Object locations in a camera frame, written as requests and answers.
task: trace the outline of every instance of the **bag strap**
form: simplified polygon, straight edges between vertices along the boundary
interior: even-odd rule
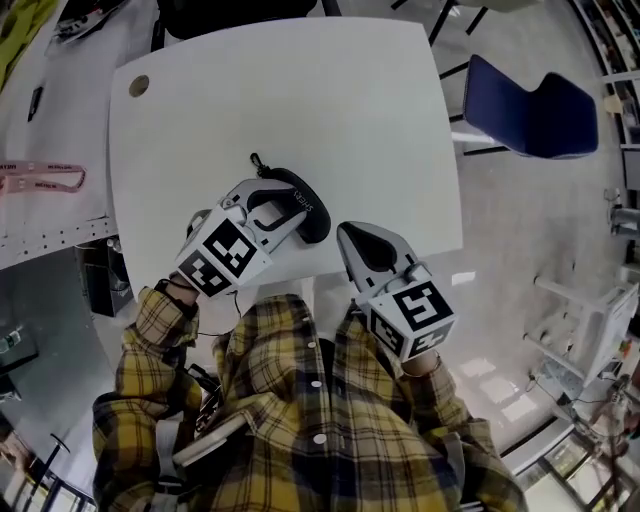
[[[30,174],[60,175],[74,173],[80,174],[75,185],[65,185],[29,176]],[[86,176],[87,170],[80,165],[6,160],[0,162],[0,194],[17,194],[35,190],[72,194],[80,190]]]

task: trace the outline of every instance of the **white table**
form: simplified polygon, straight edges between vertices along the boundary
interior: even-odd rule
[[[143,74],[149,88],[134,98]],[[317,246],[289,237],[250,285],[343,271],[344,220],[396,231],[420,256],[462,247],[448,114],[419,24],[273,21],[165,48],[116,72],[109,137],[135,292],[174,270],[195,211],[255,177],[254,151],[307,181],[333,222]]]

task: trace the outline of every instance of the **yellow plaid shirt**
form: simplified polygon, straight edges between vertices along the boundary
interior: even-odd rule
[[[94,494],[103,510],[151,502],[156,422],[184,412],[178,450],[193,439],[201,401],[183,369],[197,312],[189,318],[148,288],[139,302],[115,392],[94,404]],[[479,500],[491,511],[526,510],[488,423],[456,398],[444,365],[425,377],[404,375],[352,312],[336,335],[330,392],[314,323],[297,296],[253,306],[214,352],[223,405],[212,428],[238,414],[248,428],[189,466],[182,500],[190,509],[436,512]],[[463,489],[447,463],[448,432],[462,441]]]

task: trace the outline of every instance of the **wrist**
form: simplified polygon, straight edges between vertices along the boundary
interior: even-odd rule
[[[428,350],[425,354],[402,363],[402,371],[409,377],[423,377],[440,366],[440,354]]]
[[[187,306],[193,306],[200,295],[200,292],[191,286],[191,283],[178,272],[169,275],[164,293],[182,301]]]

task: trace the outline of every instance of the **chair seat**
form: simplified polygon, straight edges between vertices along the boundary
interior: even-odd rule
[[[472,55],[463,115],[470,125],[522,155],[578,158],[598,148],[593,98],[556,73],[549,73],[535,91],[527,91]]]

